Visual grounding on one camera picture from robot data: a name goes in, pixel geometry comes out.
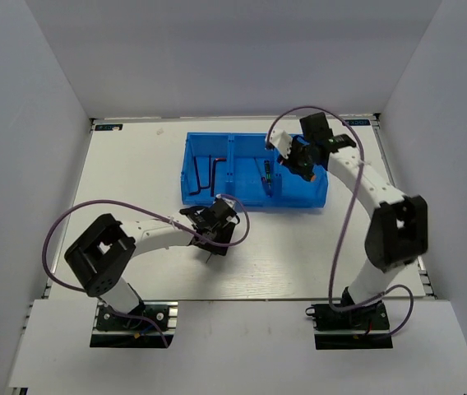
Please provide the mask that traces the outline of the black green precision screwdriver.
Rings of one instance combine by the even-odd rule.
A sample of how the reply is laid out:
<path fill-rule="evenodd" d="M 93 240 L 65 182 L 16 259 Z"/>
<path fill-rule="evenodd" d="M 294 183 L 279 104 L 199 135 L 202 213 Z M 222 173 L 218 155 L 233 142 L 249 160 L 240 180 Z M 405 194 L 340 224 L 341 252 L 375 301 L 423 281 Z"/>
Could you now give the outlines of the black green precision screwdriver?
<path fill-rule="evenodd" d="M 271 194 L 272 179 L 271 179 L 270 162 L 268 160 L 264 161 L 264 168 L 265 168 L 266 185 L 269 191 L 268 193 Z"/>

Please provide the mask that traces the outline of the blue red handled screwdriver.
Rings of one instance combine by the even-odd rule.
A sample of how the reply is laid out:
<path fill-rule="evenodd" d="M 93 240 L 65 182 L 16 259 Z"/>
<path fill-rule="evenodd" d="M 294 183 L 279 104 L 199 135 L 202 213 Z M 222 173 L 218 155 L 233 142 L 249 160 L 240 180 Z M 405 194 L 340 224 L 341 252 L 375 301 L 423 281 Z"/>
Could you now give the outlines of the blue red handled screwdriver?
<path fill-rule="evenodd" d="M 272 192 L 272 185 L 271 185 L 271 194 L 269 194 L 269 193 L 268 193 L 269 191 L 268 191 L 267 185 L 266 185 L 266 177 L 265 177 L 265 168 L 264 168 L 264 161 L 265 161 L 265 160 L 264 160 L 264 161 L 260 161 L 260 160 L 258 160 L 257 158 L 255 158 L 254 161 L 255 161 L 255 164 L 256 164 L 256 168 L 257 168 L 257 170 L 258 170 L 258 172 L 259 172 L 259 175 L 260 175 L 260 177 L 261 177 L 261 185 L 262 185 L 262 187 L 263 187 L 263 189 L 264 189 L 266 195 L 267 195 L 268 197 L 271 198 L 272 195 L 273 195 L 273 192 Z"/>

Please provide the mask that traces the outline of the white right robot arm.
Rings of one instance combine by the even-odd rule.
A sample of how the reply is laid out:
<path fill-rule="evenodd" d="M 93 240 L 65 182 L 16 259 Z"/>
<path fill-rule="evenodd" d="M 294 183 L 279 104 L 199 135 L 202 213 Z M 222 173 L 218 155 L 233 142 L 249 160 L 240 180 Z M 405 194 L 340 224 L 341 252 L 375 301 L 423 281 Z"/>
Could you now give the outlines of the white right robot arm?
<path fill-rule="evenodd" d="M 291 174 L 312 182 L 314 170 L 334 175 L 352 193 L 344 226 L 355 203 L 370 218 L 364 241 L 367 259 L 345 288 L 338 310 L 343 321 L 360 328 L 372 317 L 375 304 L 394 289 L 399 272 L 428 250 L 428 205 L 419 195 L 408 196 L 382 178 L 366 162 L 363 144 L 348 122 L 346 134 L 335 135 L 324 113 L 301 118 L 301 136 L 270 128 L 266 145 L 278 151 L 278 162 Z"/>

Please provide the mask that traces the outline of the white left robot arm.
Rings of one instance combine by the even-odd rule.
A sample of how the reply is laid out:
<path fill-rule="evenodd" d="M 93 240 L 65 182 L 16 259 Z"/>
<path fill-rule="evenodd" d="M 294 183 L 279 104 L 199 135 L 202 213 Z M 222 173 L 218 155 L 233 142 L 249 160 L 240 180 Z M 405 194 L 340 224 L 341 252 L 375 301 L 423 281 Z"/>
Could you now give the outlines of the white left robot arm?
<path fill-rule="evenodd" d="M 72 243 L 64 258 L 89 297 L 115 310 L 125 328 L 136 328 L 145 310 L 123 279 L 130 261 L 152 251 L 188 246 L 224 256 L 238 219 L 234 208 L 233 200 L 218 197 L 210 207 L 183 208 L 166 222 L 121 222 L 103 214 Z"/>

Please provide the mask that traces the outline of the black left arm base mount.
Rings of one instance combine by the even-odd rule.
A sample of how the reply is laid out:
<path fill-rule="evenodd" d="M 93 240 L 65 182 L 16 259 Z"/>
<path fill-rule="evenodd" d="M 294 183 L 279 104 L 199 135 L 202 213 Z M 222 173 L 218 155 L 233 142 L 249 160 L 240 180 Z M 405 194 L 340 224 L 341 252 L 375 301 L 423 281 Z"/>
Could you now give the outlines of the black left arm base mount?
<path fill-rule="evenodd" d="M 130 315 L 144 319 L 115 315 L 106 304 L 98 303 L 90 336 L 91 348 L 165 349 L 171 345 L 178 317 L 178 303 L 147 302 Z"/>

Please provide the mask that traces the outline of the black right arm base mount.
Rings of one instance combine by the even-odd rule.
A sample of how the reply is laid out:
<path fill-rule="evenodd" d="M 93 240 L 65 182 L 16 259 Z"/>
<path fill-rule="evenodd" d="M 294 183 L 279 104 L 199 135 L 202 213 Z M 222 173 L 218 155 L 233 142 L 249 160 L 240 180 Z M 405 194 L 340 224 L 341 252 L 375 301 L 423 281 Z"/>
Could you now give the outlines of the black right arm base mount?
<path fill-rule="evenodd" d="M 313 322 L 317 351 L 392 349 L 391 327 L 382 300 L 345 312 L 328 303 L 311 304 L 305 314 Z"/>

